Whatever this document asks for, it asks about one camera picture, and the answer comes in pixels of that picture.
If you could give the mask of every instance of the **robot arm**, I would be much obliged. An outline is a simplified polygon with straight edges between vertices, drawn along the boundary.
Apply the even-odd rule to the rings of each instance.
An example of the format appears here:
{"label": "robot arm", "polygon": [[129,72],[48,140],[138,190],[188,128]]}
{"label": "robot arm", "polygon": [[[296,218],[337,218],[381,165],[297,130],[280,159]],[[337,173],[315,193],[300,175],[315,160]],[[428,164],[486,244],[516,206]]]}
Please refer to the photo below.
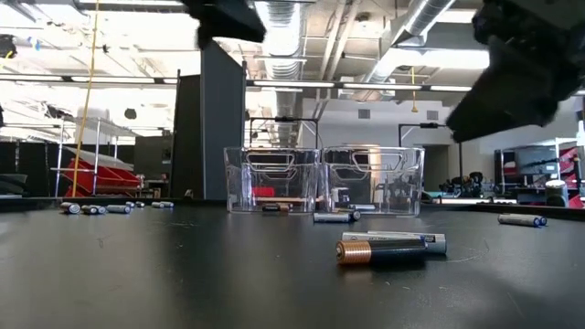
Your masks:
{"label": "robot arm", "polygon": [[212,37],[262,42],[266,28],[246,0],[181,0],[199,20],[197,44],[205,48]]}
{"label": "robot arm", "polygon": [[473,28],[490,66],[447,120],[456,142],[545,126],[583,83],[585,0],[484,0]]}

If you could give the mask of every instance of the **aa battery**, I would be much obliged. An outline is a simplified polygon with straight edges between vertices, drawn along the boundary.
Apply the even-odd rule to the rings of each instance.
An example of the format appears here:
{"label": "aa battery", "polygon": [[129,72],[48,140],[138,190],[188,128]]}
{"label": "aa battery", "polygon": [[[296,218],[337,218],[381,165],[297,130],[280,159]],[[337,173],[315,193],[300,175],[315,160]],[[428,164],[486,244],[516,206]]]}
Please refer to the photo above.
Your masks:
{"label": "aa battery", "polygon": [[108,210],[108,212],[114,213],[114,214],[130,214],[130,212],[132,211],[132,209],[126,205],[109,205],[106,207],[106,209]]}
{"label": "aa battery", "polygon": [[410,239],[412,237],[416,237],[423,240],[427,244],[427,251],[430,253],[438,253],[443,255],[447,253],[447,239],[445,238],[444,234],[368,231],[367,233],[345,232],[342,235],[342,239],[348,240]]}
{"label": "aa battery", "polygon": [[359,220],[361,213],[353,211],[351,213],[314,213],[313,222],[315,223],[349,223]]}
{"label": "aa battery", "polygon": [[338,264],[391,263],[397,260],[419,260],[427,246],[421,239],[375,241],[338,241],[335,246]]}
{"label": "aa battery", "polygon": [[500,224],[538,228],[541,225],[541,218],[541,216],[535,215],[502,214],[497,217],[497,221]]}
{"label": "aa battery", "polygon": [[165,207],[174,207],[175,204],[170,202],[170,201],[161,201],[161,203],[165,206]]}
{"label": "aa battery", "polygon": [[289,212],[291,205],[285,204],[265,204],[262,205],[263,212]]}
{"label": "aa battery", "polygon": [[108,212],[108,210],[106,210],[106,207],[103,206],[91,205],[90,207],[95,207],[96,209],[98,209],[99,215],[105,215]]}
{"label": "aa battery", "polygon": [[72,202],[63,202],[60,204],[59,208],[65,213],[69,215],[77,215],[81,211],[80,205]]}
{"label": "aa battery", "polygon": [[349,205],[349,207],[358,211],[376,211],[376,206],[374,205]]}
{"label": "aa battery", "polygon": [[92,207],[92,206],[81,206],[81,211],[85,215],[97,215],[98,214],[98,208]]}

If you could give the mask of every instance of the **black tabletop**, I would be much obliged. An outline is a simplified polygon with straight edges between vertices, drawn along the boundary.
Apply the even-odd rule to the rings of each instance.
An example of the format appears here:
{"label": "black tabletop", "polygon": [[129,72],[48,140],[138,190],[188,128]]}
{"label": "black tabletop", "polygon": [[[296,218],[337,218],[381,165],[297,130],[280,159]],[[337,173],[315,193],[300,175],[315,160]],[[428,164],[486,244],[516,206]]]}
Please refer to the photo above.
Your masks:
{"label": "black tabletop", "polygon": [[[446,259],[340,268],[341,232],[445,233]],[[129,216],[0,215],[0,328],[578,328],[585,223],[135,209]]]}

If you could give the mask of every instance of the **exposed ductwork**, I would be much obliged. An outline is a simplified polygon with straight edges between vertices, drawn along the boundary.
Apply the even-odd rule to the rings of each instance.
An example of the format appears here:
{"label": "exposed ductwork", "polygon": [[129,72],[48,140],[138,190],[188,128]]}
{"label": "exposed ductwork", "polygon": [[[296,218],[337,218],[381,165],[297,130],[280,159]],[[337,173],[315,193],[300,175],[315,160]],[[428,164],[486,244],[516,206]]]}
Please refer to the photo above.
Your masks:
{"label": "exposed ductwork", "polygon": [[[301,54],[301,33],[303,7],[295,2],[257,2],[256,10],[268,30],[264,41],[264,52],[276,57],[264,62],[268,78],[272,80],[298,80],[301,76],[301,62],[295,58]],[[297,109],[297,93],[276,92],[276,116],[301,117]],[[290,140],[291,130],[298,132],[298,125],[276,125],[278,145],[294,143]]]}
{"label": "exposed ductwork", "polygon": [[404,42],[424,46],[427,32],[454,2],[455,0],[412,0],[407,13],[394,20],[389,32],[383,37],[389,42],[389,49],[362,81],[384,83],[397,66],[405,64],[401,50],[393,46]]}

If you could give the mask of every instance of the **yellow cable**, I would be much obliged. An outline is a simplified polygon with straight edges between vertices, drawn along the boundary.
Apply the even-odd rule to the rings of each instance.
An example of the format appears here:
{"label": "yellow cable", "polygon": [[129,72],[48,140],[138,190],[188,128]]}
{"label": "yellow cable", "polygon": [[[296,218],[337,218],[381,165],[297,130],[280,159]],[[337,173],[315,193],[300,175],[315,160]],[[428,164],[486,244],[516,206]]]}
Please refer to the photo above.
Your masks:
{"label": "yellow cable", "polygon": [[[12,50],[8,51],[8,53],[6,54],[6,57],[4,58],[4,61],[9,59],[11,55],[12,55]],[[0,69],[4,68],[4,65],[5,65],[4,61],[2,62],[2,64],[0,64]]]}
{"label": "yellow cable", "polygon": [[90,63],[90,80],[88,81],[88,92],[85,95],[85,105],[83,106],[83,117],[81,119],[80,133],[78,135],[77,150],[75,151],[75,166],[73,167],[73,197],[77,195],[77,171],[80,167],[81,140],[85,121],[88,117],[88,108],[90,107],[91,83],[93,82],[93,71],[95,68],[95,40],[98,36],[98,14],[100,13],[100,0],[95,2],[95,17],[93,18],[93,40],[91,41],[91,63]]}
{"label": "yellow cable", "polygon": [[[412,84],[414,84],[416,82],[416,80],[414,79],[414,67],[412,67],[412,70],[410,72],[412,74]],[[412,91],[412,112],[413,113],[419,112],[419,109],[417,109],[417,92],[415,90]]]}

